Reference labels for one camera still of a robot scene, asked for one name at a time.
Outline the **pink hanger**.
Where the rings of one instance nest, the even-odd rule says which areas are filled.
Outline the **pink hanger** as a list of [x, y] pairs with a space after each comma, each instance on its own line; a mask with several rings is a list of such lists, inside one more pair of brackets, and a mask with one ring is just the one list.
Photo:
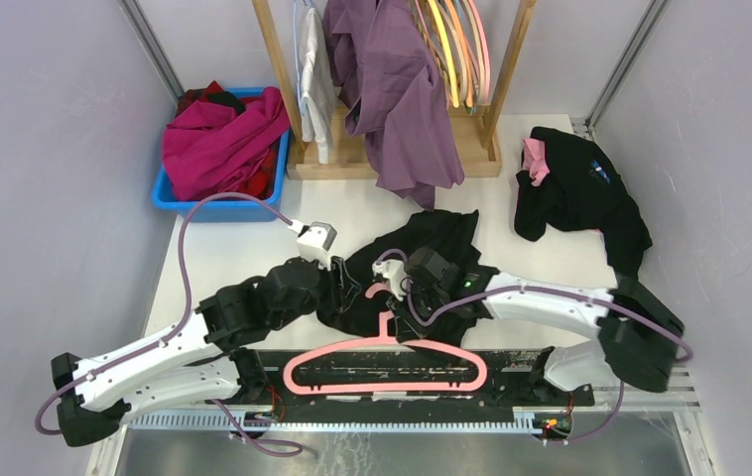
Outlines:
[[475, 36], [475, 44], [478, 49], [478, 62], [480, 68], [480, 100], [484, 103], [489, 97], [491, 81], [487, 38], [476, 3], [473, 0], [467, 0], [466, 4], [472, 16], [471, 22]]
[[375, 336], [291, 357], [281, 370], [286, 389], [298, 396], [471, 394], [484, 386], [489, 367], [480, 355], [430, 339], [401, 341], [390, 333], [396, 319], [393, 311], [382, 311]]

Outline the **white skirt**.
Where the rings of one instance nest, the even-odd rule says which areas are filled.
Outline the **white skirt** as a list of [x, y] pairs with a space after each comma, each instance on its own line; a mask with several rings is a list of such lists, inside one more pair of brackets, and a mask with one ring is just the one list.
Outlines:
[[305, 13], [294, 27], [302, 138], [316, 145], [318, 162], [327, 165], [333, 147], [331, 119], [337, 98], [319, 10], [312, 1], [304, 1], [304, 5]]

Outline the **purple garment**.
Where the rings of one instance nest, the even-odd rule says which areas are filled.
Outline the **purple garment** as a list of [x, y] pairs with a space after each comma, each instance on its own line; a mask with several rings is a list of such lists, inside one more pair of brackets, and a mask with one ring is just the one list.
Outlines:
[[464, 180], [439, 68], [406, 1], [330, 1], [322, 19], [345, 131], [363, 139], [377, 185], [432, 210]]

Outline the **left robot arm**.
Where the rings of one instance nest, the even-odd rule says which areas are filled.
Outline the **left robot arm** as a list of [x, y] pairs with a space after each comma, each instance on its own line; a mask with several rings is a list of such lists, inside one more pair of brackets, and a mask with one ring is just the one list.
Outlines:
[[269, 380], [252, 344], [301, 316], [344, 312], [361, 292], [341, 258], [328, 269], [292, 258], [218, 290], [178, 322], [120, 349], [91, 358], [61, 354], [51, 362], [60, 434], [81, 447], [171, 406], [256, 403]]

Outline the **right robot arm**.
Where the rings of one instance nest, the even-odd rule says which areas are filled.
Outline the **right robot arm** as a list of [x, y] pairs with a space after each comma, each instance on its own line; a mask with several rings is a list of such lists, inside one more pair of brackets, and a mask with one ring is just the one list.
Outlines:
[[612, 377], [665, 392], [674, 367], [690, 359], [683, 322], [643, 284], [619, 275], [613, 288], [526, 280], [475, 260], [450, 261], [430, 247], [409, 257], [388, 252], [372, 265], [395, 315], [429, 339], [447, 317], [531, 322], [583, 337], [543, 352], [528, 379], [531, 397], [552, 405], [567, 392]]

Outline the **wooden hanger rack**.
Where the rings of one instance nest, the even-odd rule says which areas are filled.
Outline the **wooden hanger rack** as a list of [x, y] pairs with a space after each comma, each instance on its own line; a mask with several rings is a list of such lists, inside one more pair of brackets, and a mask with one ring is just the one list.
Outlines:
[[[417, 184], [451, 187], [468, 177], [496, 177], [501, 170], [496, 126], [535, 7], [522, 1], [490, 104], [471, 113], [473, 92], [490, 91], [490, 63], [483, 23], [472, 1], [463, 2], [471, 25], [457, 25], [452, 1], [427, 1], [424, 16], [435, 23], [428, 37], [404, 1], [338, 2], [343, 22], [364, 19], [354, 28], [352, 65], [329, 78], [339, 87], [331, 99], [329, 133], [323, 154], [304, 136], [300, 98], [292, 88], [276, 27], [265, 1], [254, 11], [296, 143], [287, 167], [293, 179], [366, 179], [406, 189]], [[448, 22], [456, 24], [453, 28]]]

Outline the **orange hanger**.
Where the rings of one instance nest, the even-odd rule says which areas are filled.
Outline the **orange hanger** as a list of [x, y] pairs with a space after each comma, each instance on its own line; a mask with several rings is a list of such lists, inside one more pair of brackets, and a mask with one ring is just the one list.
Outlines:
[[460, 96], [463, 107], [469, 111], [474, 106], [474, 82], [473, 66], [467, 48], [467, 39], [462, 30], [462, 24], [454, 1], [443, 1], [445, 11], [448, 13], [451, 31], [457, 48], [460, 61]]

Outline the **yellow hanger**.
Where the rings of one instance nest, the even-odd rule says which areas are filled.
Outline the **yellow hanger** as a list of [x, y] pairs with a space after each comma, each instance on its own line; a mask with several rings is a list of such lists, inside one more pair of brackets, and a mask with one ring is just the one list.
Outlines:
[[440, 44], [440, 49], [442, 50], [443, 61], [441, 63], [445, 67], [445, 78], [448, 87], [449, 104], [451, 107], [457, 108], [459, 106], [459, 96], [456, 79], [456, 68], [453, 61], [453, 54], [449, 42], [445, 20], [443, 14], [440, 11], [439, 3], [437, 1], [427, 0], [426, 3], [429, 12], [431, 13], [432, 20], [434, 21], [438, 36], [438, 42]]

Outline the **blue plastic bin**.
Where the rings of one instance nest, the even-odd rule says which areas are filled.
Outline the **blue plastic bin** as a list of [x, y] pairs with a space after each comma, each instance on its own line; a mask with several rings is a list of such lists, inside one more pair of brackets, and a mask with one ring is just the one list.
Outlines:
[[223, 89], [214, 81], [190, 90], [163, 135], [153, 203], [187, 216], [200, 200], [235, 191], [248, 197], [209, 202], [192, 220], [273, 221], [289, 140], [290, 121], [277, 87]]

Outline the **pink garment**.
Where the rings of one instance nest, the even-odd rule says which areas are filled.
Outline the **pink garment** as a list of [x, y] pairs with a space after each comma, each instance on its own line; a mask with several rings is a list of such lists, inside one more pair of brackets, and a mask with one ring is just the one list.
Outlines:
[[523, 143], [522, 168], [528, 173], [531, 185], [539, 187], [551, 173], [546, 158], [546, 144], [534, 138], [526, 138]]

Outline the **black garment pile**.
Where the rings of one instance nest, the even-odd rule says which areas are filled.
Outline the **black garment pile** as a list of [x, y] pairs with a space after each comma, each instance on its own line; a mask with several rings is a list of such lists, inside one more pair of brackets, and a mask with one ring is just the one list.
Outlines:
[[607, 155], [597, 144], [554, 128], [536, 126], [528, 138], [546, 144], [551, 173], [539, 187], [532, 186], [522, 168], [522, 150], [515, 175], [514, 231], [536, 242], [549, 226], [563, 232], [597, 230], [608, 266], [636, 278], [653, 241], [638, 204]]

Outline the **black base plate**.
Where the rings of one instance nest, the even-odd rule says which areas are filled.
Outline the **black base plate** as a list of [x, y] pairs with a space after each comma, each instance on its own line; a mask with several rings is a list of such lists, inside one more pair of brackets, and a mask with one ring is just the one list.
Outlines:
[[484, 386], [471, 393], [380, 393], [330, 396], [298, 396], [281, 379], [282, 367], [298, 355], [295, 351], [261, 351], [262, 370], [248, 372], [248, 384], [225, 403], [248, 413], [248, 423], [272, 418], [278, 423], [373, 424], [388, 426], [418, 424], [512, 423], [516, 413], [535, 410], [537, 424], [557, 413], [592, 408], [592, 387], [584, 384], [573, 391], [555, 390], [541, 381], [535, 366], [546, 354], [538, 350], [479, 350], [489, 367]]

